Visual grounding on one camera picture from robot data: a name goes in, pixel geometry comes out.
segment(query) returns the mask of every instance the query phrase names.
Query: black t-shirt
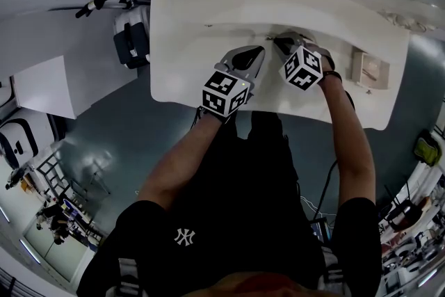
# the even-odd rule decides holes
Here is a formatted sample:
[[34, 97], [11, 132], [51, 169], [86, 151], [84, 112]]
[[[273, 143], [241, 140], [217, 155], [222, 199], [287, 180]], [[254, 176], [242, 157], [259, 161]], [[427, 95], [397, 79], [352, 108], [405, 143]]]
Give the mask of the black t-shirt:
[[[86, 269], [78, 295], [104, 296], [117, 285], [120, 257], [136, 260], [150, 297], [182, 296], [241, 271], [282, 273], [317, 289], [327, 274], [325, 259], [299, 201], [289, 148], [274, 143], [271, 152], [238, 143], [230, 157], [212, 144], [169, 211], [148, 201], [126, 209]], [[375, 205], [364, 198], [343, 204], [332, 241], [353, 295], [374, 296], [381, 271]]]

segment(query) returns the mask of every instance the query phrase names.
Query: forearm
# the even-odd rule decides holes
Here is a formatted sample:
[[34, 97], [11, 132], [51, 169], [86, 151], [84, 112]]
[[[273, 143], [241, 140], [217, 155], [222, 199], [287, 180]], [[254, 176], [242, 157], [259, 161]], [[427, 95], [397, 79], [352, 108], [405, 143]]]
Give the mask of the forearm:
[[167, 209], [200, 167], [220, 126], [218, 119], [205, 115], [158, 162], [140, 190], [138, 200], [151, 200]]
[[321, 88], [332, 118], [340, 172], [339, 203], [355, 197], [375, 202], [375, 168], [371, 148], [341, 81], [327, 76]]

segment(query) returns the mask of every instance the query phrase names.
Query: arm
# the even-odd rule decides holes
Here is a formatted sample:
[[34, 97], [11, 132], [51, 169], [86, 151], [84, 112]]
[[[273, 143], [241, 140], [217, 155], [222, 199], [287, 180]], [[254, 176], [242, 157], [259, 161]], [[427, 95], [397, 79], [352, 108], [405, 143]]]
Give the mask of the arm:
[[326, 76], [320, 84], [332, 118], [340, 172], [339, 205], [351, 198], [375, 203], [375, 169], [368, 139], [340, 79]]
[[159, 161], [143, 184], [138, 200], [150, 200], [168, 209], [179, 190], [193, 177], [221, 121], [204, 117]]

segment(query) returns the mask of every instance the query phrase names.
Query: white table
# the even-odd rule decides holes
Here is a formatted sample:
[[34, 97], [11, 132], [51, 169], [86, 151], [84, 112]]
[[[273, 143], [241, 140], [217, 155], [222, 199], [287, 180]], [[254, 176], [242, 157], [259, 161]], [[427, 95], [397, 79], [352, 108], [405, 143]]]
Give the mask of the white table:
[[[298, 115], [330, 122], [319, 87], [307, 92], [286, 85], [267, 35], [309, 29], [331, 51], [364, 127], [383, 130], [405, 68], [409, 32], [350, 0], [152, 0], [151, 91], [160, 102], [196, 107], [202, 85], [230, 49], [262, 45], [266, 59], [254, 97], [241, 110]], [[388, 90], [367, 90], [351, 80], [353, 45], [391, 64]]]

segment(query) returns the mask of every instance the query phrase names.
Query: gray floor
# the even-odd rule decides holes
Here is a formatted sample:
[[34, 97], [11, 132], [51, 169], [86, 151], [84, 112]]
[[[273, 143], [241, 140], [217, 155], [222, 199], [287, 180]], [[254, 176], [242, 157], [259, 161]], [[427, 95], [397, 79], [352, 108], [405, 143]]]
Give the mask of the gray floor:
[[[445, 92], [445, 46], [412, 36], [402, 86], [388, 127], [366, 130], [378, 178], [378, 199], [388, 199], [383, 185], [397, 191], [416, 165], [412, 146], [418, 133], [434, 126]], [[149, 68], [137, 80], [112, 93], [77, 120], [69, 122], [60, 147], [64, 168], [83, 185], [98, 172], [110, 189], [89, 192], [97, 226], [110, 232], [118, 215], [136, 198], [135, 190], [176, 141], [190, 128], [195, 110], [159, 103], [150, 96]], [[281, 115], [289, 136], [302, 195], [317, 205], [330, 165], [335, 160], [331, 125]], [[250, 130], [250, 113], [237, 117], [238, 135]], [[337, 210], [338, 172], [334, 171], [322, 211]], [[312, 213], [304, 204], [308, 217]]]

